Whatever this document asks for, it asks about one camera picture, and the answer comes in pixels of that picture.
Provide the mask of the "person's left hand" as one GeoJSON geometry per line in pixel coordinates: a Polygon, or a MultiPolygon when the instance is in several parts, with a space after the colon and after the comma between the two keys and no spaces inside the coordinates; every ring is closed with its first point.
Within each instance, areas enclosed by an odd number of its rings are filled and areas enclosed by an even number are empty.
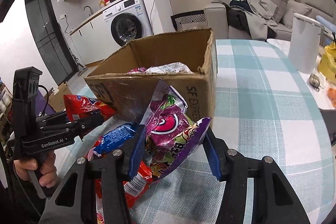
{"type": "Polygon", "coordinates": [[[51,188],[58,182],[57,169],[55,166],[56,155],[54,151],[48,153],[45,162],[38,167],[38,162],[35,159],[15,160],[14,168],[20,179],[30,181],[28,171],[38,170],[42,176],[39,179],[39,184],[42,187],[51,188]]]}

